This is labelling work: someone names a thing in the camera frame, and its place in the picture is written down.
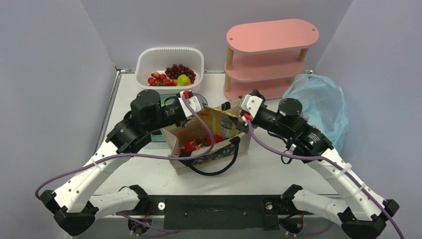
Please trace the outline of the blue plastic grocery bag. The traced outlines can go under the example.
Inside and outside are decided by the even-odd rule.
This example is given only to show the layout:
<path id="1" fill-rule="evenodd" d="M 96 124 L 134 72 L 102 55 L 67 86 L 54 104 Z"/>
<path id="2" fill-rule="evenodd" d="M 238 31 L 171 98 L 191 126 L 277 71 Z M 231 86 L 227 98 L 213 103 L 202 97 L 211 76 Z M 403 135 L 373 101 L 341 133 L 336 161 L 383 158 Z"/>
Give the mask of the blue plastic grocery bag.
<path id="1" fill-rule="evenodd" d="M 318 128 L 338 152 L 349 131 L 347 104 L 341 87 L 326 76 L 306 74 L 293 81 L 283 98 L 301 102 L 302 116 Z"/>

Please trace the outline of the beige canvas tote bag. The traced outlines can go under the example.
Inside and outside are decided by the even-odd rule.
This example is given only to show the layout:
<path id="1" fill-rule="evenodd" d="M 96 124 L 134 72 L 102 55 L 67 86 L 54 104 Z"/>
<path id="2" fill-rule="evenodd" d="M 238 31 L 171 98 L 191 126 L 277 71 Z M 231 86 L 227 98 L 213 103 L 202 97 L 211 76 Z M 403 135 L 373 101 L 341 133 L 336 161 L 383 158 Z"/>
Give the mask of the beige canvas tote bag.
<path id="1" fill-rule="evenodd" d="M 226 111 L 235 115 L 232 122 L 240 113 L 239 100 L 225 102 L 215 109 Z M 206 135 L 212 138 L 212 131 L 199 117 L 192 118 L 185 126 L 169 126 L 161 130 L 171 152 L 170 155 L 179 157 L 179 160 L 171 160 L 177 175 L 194 171 L 203 176 L 217 176 L 227 171 L 237 158 L 248 154 L 251 136 L 241 132 L 233 138 L 225 139 L 220 143 L 207 146 Z M 193 152 L 181 153 L 180 148 L 190 139 L 197 140 L 198 149 Z"/>

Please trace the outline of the yellow snack packet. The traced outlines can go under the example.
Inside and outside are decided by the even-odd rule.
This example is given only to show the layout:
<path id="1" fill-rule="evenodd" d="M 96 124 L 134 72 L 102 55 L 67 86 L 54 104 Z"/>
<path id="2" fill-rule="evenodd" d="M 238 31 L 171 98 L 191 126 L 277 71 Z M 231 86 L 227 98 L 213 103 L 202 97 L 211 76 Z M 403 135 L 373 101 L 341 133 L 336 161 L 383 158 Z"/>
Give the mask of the yellow snack packet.
<path id="1" fill-rule="evenodd" d="M 239 130 L 231 120 L 231 117 L 235 117 L 232 113 L 205 107 L 198 115 L 213 134 L 222 136 L 225 139 L 233 138 L 239 134 Z"/>

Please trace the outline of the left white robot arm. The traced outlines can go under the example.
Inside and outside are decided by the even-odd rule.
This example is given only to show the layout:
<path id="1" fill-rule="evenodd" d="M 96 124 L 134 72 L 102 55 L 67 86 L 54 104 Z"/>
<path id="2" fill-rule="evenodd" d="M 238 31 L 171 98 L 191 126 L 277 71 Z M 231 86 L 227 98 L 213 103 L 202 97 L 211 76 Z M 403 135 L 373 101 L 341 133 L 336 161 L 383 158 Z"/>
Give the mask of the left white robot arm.
<path id="1" fill-rule="evenodd" d="M 38 198 L 53 214 L 58 226 L 71 236 L 85 232 L 97 219 L 122 211 L 143 214 L 149 196 L 138 185 L 125 186 L 115 193 L 96 195 L 96 190 L 122 164 L 151 142 L 151 133 L 170 125 L 184 125 L 192 110 L 203 105 L 191 91 L 177 93 L 163 106 L 155 90 L 143 90 L 130 104 L 130 110 L 108 133 L 97 152 L 82 170 L 55 190 L 39 193 Z"/>

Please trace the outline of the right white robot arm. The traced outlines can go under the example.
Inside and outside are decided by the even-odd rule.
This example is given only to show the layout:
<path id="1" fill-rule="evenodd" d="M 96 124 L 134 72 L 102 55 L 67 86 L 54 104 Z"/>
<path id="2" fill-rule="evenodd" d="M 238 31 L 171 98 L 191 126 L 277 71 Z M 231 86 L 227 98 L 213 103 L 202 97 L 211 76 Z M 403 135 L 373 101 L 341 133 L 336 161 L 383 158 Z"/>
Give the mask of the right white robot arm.
<path id="1" fill-rule="evenodd" d="M 277 111 L 265 105 L 258 90 L 243 95 L 237 127 L 253 134 L 256 127 L 272 137 L 281 139 L 286 152 L 260 145 L 270 152 L 289 159 L 300 160 L 316 171 L 339 195 L 338 199 L 310 192 L 293 184 L 281 195 L 282 209 L 289 214 L 309 212 L 341 226 L 352 239 L 375 239 L 392 223 L 399 204 L 372 191 L 343 161 L 331 141 L 302 117 L 299 100 L 280 100 Z"/>

